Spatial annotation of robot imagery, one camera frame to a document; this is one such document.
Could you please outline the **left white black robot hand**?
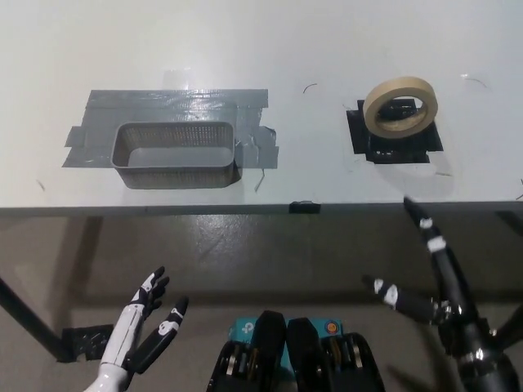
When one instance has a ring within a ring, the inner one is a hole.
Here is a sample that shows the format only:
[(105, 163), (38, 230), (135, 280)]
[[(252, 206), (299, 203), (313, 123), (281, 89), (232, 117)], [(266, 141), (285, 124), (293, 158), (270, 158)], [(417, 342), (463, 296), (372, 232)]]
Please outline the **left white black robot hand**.
[(123, 308), (102, 356), (102, 363), (111, 363), (129, 373), (142, 374), (168, 348), (185, 317), (189, 298), (181, 297), (168, 316), (143, 340), (144, 321), (158, 309), (169, 278), (164, 267), (151, 273)]

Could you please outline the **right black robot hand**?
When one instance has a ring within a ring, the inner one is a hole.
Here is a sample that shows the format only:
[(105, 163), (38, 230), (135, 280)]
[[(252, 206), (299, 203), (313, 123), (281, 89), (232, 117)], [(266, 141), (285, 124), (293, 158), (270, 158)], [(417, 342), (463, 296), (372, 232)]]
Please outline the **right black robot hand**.
[(405, 196), (403, 204), (430, 255), (438, 296), (429, 299), (368, 274), (362, 276), (363, 284), (389, 308), (436, 326), (445, 353), (454, 359), (480, 361), (499, 355), (489, 324), (480, 316), (463, 270), (435, 221), (411, 198)]

